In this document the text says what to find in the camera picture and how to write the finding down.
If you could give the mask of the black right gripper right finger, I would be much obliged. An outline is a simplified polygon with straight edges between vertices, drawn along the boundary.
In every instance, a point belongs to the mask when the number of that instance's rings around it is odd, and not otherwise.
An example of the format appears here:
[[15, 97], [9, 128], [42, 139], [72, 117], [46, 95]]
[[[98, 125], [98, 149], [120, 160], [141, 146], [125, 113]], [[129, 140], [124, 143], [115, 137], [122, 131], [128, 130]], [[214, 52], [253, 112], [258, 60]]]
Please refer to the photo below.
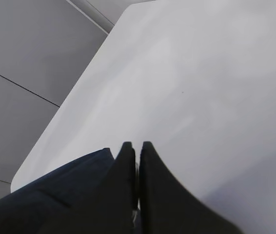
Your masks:
[[181, 185], [151, 142], [144, 142], [140, 153], [139, 196], [144, 234], [241, 233]]

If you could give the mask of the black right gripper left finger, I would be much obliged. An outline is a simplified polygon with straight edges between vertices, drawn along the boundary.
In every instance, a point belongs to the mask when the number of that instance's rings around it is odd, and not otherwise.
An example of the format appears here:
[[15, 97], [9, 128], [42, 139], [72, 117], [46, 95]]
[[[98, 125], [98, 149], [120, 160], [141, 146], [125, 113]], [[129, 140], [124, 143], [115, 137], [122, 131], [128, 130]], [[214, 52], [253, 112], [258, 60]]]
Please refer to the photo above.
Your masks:
[[85, 203], [74, 213], [73, 234], [132, 234], [135, 228], [135, 150], [123, 143], [111, 169]]

